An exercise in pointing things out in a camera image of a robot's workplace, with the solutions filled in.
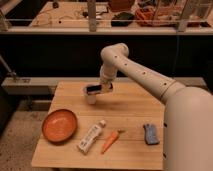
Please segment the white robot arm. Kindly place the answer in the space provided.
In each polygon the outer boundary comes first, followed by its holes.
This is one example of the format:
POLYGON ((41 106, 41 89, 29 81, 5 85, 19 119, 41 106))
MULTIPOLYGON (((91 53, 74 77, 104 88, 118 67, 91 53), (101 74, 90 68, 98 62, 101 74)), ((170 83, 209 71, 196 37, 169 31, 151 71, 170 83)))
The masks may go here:
POLYGON ((213 171, 213 94, 189 87, 128 58, 123 44, 101 51, 100 79, 107 83, 118 71, 165 105, 164 171, 213 171))

